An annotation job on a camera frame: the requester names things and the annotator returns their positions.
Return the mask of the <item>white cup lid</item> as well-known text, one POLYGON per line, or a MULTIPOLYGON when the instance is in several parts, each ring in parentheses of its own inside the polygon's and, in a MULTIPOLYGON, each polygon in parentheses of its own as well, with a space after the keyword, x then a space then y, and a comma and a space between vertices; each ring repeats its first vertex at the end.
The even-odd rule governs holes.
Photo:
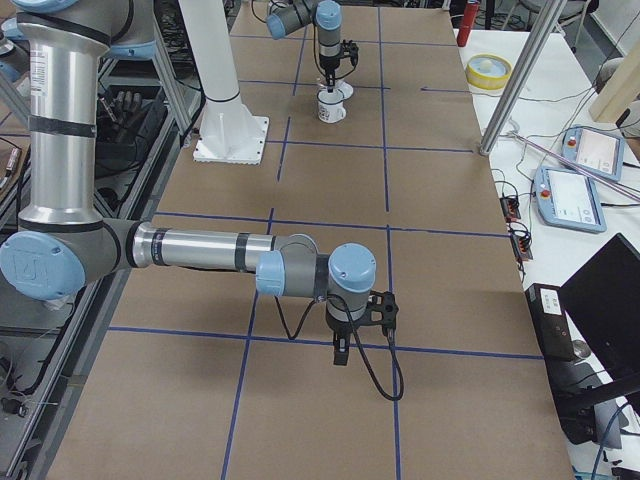
POLYGON ((337 86, 337 89, 342 93, 343 98, 345 100, 349 99, 354 93, 353 87, 350 84, 346 83, 346 82, 340 83, 337 86))

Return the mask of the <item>clear plastic funnel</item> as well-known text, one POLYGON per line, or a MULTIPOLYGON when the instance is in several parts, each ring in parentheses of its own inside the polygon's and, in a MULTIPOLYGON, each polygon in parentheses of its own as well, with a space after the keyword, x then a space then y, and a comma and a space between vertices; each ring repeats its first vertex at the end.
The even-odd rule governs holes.
POLYGON ((344 101, 344 93, 340 86, 340 82, 335 85, 321 85, 317 93, 318 102, 329 106, 341 104, 344 101))

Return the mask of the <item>white enamel cup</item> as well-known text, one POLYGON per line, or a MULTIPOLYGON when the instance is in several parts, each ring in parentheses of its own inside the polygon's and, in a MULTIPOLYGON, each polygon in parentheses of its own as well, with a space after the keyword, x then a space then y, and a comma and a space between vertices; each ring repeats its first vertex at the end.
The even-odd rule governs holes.
POLYGON ((318 102, 318 118, 328 124, 342 121, 346 117, 344 101, 338 105, 322 105, 318 102))

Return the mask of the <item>yellow tape roll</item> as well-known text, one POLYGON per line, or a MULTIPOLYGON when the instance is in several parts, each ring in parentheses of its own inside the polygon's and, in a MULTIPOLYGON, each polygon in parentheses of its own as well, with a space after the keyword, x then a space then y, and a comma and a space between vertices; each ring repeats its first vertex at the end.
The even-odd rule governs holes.
POLYGON ((510 79, 512 66, 500 56, 478 54, 468 60, 465 74, 467 82, 475 88, 500 90, 510 79))

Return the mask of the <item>red cylinder bottle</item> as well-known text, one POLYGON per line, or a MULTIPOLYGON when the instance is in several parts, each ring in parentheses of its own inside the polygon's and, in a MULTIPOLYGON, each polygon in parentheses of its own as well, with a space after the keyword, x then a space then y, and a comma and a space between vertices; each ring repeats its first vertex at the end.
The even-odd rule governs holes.
POLYGON ((475 18, 479 10, 480 4, 481 4, 480 0, 467 1, 465 5, 464 13, 463 13, 462 21, 459 25, 458 34, 456 37, 456 43, 458 47, 466 46, 470 33, 473 29, 473 25, 474 25, 475 18))

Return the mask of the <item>black computer box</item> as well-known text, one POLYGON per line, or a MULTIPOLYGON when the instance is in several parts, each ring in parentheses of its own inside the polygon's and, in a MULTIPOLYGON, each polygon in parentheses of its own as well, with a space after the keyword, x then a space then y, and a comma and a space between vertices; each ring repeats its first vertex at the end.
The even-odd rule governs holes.
POLYGON ((543 357, 563 362, 577 360, 559 288, 533 283, 527 288, 525 295, 543 357))

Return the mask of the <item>red connector board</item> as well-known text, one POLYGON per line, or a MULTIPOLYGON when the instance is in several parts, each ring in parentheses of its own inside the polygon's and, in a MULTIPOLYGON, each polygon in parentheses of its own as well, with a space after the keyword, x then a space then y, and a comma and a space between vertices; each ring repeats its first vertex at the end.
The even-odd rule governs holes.
POLYGON ((531 251, 531 234, 524 231, 513 231, 510 240, 517 261, 525 262, 533 259, 531 251))
POLYGON ((520 202, 517 196, 502 196, 500 198, 501 209, 506 222, 512 222, 521 219, 520 202))

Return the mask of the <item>red connector board upper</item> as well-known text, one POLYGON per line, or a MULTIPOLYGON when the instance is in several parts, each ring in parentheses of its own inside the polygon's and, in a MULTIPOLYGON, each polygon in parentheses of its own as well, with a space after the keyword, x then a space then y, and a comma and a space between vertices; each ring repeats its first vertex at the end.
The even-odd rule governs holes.
POLYGON ((521 219, 520 202, 517 196, 502 196, 500 198, 501 209, 506 222, 512 222, 521 219))

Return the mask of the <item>teach pendant near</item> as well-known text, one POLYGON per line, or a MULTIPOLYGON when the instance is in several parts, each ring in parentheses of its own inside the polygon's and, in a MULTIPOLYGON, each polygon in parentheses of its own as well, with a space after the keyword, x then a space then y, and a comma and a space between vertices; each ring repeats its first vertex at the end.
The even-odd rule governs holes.
POLYGON ((541 166, 534 176, 542 221, 558 228, 603 233, 606 221, 592 179, 577 172, 541 166))

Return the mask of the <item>teach pendant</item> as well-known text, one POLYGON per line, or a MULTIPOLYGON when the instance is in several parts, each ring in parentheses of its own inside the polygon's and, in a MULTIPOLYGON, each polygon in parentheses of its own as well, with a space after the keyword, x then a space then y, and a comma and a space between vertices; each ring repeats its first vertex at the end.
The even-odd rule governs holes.
POLYGON ((597 175, 621 179, 625 141, 622 137, 589 126, 569 128, 562 142, 562 156, 597 175))
POLYGON ((577 172, 541 166, 534 176, 542 221, 558 228, 603 233, 606 221, 592 179, 577 172))

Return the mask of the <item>black monitor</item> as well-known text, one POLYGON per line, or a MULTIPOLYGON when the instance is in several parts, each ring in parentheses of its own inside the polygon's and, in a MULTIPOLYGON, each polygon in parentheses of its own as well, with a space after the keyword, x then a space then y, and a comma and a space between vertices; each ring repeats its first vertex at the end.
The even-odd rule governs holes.
POLYGON ((612 378, 639 371, 639 251, 623 234, 561 286, 560 300, 612 378))

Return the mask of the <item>teach pendant far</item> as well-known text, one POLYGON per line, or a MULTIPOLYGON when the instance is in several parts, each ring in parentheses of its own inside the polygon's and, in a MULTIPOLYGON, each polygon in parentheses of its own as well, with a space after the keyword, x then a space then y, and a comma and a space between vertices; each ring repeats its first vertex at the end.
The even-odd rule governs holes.
POLYGON ((589 126, 569 128, 562 142, 562 156, 597 175, 621 179, 625 141, 622 137, 589 126))

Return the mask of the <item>wooden beam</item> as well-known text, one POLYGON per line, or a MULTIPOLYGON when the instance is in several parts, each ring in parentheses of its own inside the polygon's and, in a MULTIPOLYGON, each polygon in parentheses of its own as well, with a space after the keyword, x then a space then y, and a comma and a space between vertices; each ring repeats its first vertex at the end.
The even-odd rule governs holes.
POLYGON ((639 90, 639 42, 636 42, 589 107, 591 119, 600 123, 615 123, 634 101, 639 90))

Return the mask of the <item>grabber stick tool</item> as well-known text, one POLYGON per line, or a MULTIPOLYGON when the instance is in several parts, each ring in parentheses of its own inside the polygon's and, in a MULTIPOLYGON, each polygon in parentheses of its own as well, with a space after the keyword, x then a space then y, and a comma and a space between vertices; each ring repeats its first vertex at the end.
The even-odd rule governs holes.
POLYGON ((524 145, 532 147, 540 152, 542 152, 544 155, 547 156, 551 156, 552 158, 554 158, 557 162, 559 162, 561 165, 573 169, 576 172, 594 180, 595 182, 598 182, 599 184, 603 185, 604 187, 614 191, 615 193, 628 198, 630 200, 632 200, 635 204, 639 203, 639 195, 637 193, 634 193, 630 187, 627 186, 622 186, 616 182, 614 182, 613 180, 610 179, 606 179, 604 177, 601 177, 599 175, 597 175, 596 173, 594 173, 592 170, 589 170, 587 167, 584 167, 574 161, 568 160, 566 158, 564 158, 562 155, 555 153, 554 151, 551 151, 541 145, 538 145, 537 143, 525 138, 524 136, 520 135, 519 133, 516 133, 515 131, 510 131, 506 134, 507 138, 511 138, 511 139, 515 139, 518 140, 520 142, 522 142, 524 145))

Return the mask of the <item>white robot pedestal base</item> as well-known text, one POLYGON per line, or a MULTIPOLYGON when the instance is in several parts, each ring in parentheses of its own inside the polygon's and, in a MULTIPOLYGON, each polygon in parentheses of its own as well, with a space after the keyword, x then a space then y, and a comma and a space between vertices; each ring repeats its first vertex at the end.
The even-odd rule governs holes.
POLYGON ((205 97, 194 159, 257 165, 269 119, 254 116, 242 100, 223 3, 183 0, 179 6, 205 97))

